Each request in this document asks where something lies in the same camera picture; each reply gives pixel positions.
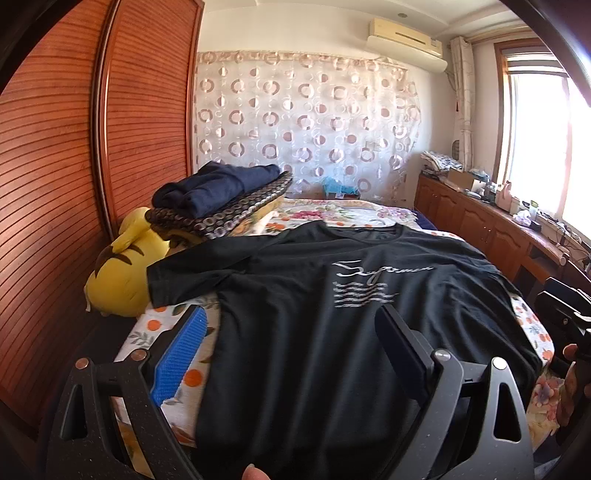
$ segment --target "folded sweater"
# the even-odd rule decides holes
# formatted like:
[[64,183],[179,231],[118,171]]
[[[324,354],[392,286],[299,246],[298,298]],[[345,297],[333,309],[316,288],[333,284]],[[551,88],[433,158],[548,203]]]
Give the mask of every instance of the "folded sweater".
[[154,193],[152,204],[189,218],[203,218],[235,197],[272,182],[279,174],[277,165],[235,167],[209,162],[186,179],[162,185]]

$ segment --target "white wall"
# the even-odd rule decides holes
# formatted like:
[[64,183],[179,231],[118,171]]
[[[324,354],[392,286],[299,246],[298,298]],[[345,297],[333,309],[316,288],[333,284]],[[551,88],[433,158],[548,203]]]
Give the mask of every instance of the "white wall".
[[496,71],[495,42],[524,38],[512,35],[501,40],[474,45],[476,80],[475,116],[472,124],[474,166],[492,175],[499,130],[499,78]]
[[[199,51],[285,50],[376,58],[365,50],[372,15],[336,7],[307,4],[261,4],[205,13]],[[421,130],[411,156],[404,198],[411,206],[423,165],[424,150],[450,154],[455,95],[445,74],[410,67],[421,106]]]

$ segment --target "white curtain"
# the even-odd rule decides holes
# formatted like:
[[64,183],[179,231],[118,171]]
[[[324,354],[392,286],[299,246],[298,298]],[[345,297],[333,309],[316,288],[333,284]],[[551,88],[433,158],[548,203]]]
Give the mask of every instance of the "white curtain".
[[385,205],[403,194],[421,122],[406,67],[282,51],[207,51],[197,67],[196,167],[276,163],[303,198],[322,198],[327,177]]
[[472,45],[463,37],[451,41],[453,73],[460,122],[460,162],[464,171],[472,168],[472,118],[474,116],[475,80]]

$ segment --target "bottle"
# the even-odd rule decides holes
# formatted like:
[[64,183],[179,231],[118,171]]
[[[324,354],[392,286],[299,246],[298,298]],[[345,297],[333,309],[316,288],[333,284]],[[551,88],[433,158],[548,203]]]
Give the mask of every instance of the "bottle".
[[538,202],[532,200],[530,202],[530,218],[532,222],[535,220],[536,215],[538,215]]
[[511,182],[506,181],[502,190],[496,191],[495,203],[497,207],[509,212],[511,210],[511,199]]

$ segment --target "window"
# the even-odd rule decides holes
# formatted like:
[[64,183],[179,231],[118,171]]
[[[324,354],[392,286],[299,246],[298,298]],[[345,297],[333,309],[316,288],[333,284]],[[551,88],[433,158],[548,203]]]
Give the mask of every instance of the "window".
[[513,195],[591,238],[591,108],[537,39],[495,44],[501,107],[495,164]]

